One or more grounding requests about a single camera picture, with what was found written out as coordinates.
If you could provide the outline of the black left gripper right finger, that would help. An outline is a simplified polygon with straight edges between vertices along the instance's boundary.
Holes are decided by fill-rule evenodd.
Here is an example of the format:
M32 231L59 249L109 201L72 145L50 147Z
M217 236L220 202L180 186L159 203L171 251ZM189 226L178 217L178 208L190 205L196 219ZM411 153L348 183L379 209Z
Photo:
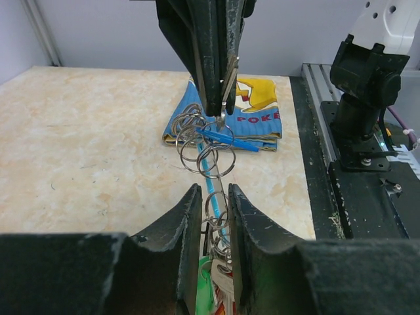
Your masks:
M238 314L418 314L417 240L304 240L228 188Z

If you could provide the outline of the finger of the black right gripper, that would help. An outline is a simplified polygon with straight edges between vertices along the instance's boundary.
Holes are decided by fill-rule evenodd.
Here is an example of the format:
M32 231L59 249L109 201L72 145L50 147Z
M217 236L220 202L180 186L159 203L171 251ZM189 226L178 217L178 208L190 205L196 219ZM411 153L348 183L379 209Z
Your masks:
M239 57L239 45L242 38L245 19L253 14L255 9L255 1L217 1L218 9L218 40L219 40L219 89L220 96L217 100L220 108L216 110L216 114L221 114L221 94L222 81L226 75L228 59L232 55ZM236 81L231 88L226 114L231 115L234 111L236 99Z
M216 1L156 1L159 28L192 76L205 114L220 114Z

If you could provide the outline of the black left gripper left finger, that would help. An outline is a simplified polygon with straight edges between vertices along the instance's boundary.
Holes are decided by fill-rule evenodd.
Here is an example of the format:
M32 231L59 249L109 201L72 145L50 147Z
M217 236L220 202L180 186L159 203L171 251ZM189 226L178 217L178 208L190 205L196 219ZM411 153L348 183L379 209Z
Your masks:
M129 236L2 234L2 314L193 314L201 187Z

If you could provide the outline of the blue key tag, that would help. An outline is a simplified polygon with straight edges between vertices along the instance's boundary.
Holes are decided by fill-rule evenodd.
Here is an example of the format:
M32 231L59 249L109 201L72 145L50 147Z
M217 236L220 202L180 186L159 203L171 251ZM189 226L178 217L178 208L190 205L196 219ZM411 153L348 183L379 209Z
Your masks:
M240 139L236 139L233 136L224 135L222 133L205 130L204 128L196 127L196 132L212 140L213 142L219 142L221 144L226 144L229 148L238 148L242 150L247 150L250 152L258 152L259 148Z

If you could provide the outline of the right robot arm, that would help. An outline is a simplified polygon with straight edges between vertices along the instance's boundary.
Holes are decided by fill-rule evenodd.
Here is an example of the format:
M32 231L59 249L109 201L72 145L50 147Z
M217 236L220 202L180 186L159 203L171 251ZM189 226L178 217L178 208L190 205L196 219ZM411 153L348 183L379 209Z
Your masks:
M192 75L206 115L223 128L234 111L239 44L254 1L157 1L159 28ZM395 103L419 24L418 1L367 1L340 44L330 79L361 106L350 122Z

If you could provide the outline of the green key tag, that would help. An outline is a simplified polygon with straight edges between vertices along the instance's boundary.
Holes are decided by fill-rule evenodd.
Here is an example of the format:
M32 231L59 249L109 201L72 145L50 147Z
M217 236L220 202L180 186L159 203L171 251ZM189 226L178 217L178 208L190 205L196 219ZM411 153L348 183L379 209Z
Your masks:
M209 268L211 260L203 256L199 260L198 282L196 293L196 314L212 314L214 309L213 287Z

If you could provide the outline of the blue yellow booklet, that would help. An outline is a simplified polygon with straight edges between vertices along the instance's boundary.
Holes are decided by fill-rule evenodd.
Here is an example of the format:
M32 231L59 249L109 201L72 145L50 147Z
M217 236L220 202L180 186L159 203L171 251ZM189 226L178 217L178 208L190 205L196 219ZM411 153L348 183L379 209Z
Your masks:
M167 145L175 145L175 133L171 130L173 120L187 106L196 103L202 109L200 97L192 77L186 90L162 134ZM235 137L239 137L260 150L275 152L277 141L282 138L282 121L279 113L276 84L271 79L240 77L236 83L234 113L226 117Z

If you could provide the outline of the aluminium corner rail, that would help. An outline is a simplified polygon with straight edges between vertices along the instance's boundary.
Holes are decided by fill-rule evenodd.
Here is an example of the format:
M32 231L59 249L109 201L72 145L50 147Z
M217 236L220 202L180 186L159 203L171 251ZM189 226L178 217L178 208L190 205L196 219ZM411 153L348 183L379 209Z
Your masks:
M21 0L21 4L49 64L54 67L63 67L64 64L58 46L38 1Z

